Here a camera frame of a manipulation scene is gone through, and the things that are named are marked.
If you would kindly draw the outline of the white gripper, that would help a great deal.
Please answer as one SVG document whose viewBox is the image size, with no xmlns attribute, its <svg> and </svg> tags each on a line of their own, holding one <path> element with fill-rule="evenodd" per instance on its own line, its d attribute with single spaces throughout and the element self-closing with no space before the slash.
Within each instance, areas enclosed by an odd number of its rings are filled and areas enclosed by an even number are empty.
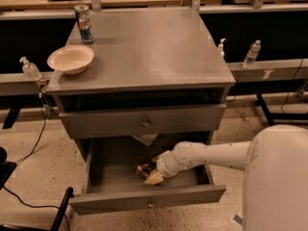
<svg viewBox="0 0 308 231">
<path fill-rule="evenodd" d="M 153 170 L 149 174 L 145 180 L 147 185 L 160 184 L 164 181 L 164 177 L 169 178 L 175 176 L 180 170 L 178 163 L 174 159 L 174 154 L 169 150 L 160 154 L 159 156 L 154 157 L 152 162 L 157 163 L 157 170 L 159 172 Z"/>
</svg>

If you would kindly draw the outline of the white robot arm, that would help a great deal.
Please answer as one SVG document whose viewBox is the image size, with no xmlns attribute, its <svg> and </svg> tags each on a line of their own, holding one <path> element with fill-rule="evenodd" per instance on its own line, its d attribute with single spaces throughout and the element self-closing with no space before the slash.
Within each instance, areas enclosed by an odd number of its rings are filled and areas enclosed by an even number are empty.
<svg viewBox="0 0 308 231">
<path fill-rule="evenodd" d="M 308 130 L 274 125 L 251 141 L 181 141 L 156 159 L 145 183 L 204 164 L 244 172 L 243 231 L 308 231 Z"/>
</svg>

